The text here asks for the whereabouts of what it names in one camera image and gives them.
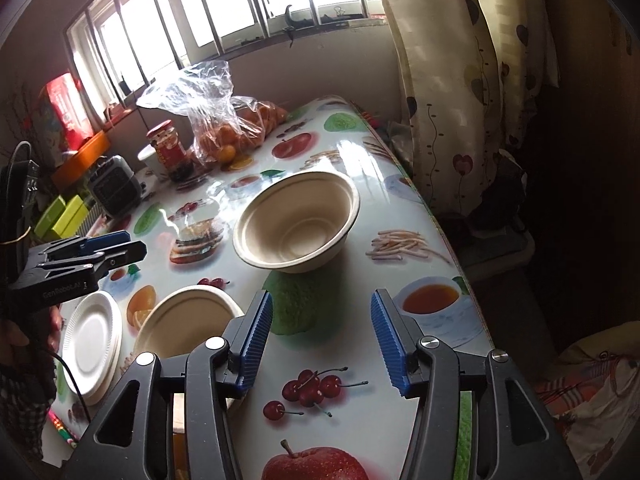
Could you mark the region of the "person's left hand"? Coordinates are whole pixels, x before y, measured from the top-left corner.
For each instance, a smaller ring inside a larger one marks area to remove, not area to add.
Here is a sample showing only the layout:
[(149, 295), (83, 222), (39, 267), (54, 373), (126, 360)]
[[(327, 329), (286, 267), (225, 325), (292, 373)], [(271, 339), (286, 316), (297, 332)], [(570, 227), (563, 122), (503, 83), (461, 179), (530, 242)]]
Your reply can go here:
[(1, 320), (1, 364), (8, 367), (26, 366), (30, 352), (58, 352), (63, 318), (59, 306), (40, 310), (18, 323)]

